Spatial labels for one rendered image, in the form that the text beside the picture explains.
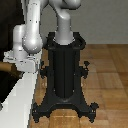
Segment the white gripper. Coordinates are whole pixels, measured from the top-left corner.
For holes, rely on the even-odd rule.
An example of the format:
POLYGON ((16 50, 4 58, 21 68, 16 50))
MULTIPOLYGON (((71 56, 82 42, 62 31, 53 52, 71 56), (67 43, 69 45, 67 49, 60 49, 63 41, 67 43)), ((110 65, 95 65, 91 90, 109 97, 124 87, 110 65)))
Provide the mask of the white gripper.
POLYGON ((36 73, 39 69, 41 52, 29 55, 26 51, 10 50, 4 53, 4 62, 14 64, 18 71, 36 73))

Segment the black robot pedestal mount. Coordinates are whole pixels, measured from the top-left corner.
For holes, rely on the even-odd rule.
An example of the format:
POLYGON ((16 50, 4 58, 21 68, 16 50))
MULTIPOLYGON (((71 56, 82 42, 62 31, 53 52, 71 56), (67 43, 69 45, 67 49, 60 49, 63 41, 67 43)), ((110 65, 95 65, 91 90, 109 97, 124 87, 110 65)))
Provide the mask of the black robot pedestal mount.
POLYGON ((86 42, 78 32, 73 33, 74 40, 69 45, 59 45, 55 41, 55 33, 50 32, 45 49, 48 51, 49 65, 40 70, 41 78, 47 77, 47 88, 40 105, 33 104, 32 116, 36 123, 39 118, 50 114, 56 109, 72 109, 78 117, 86 116, 91 123, 96 117, 97 103, 88 105, 85 101, 81 78, 86 79, 89 65, 80 66, 80 51, 86 42))

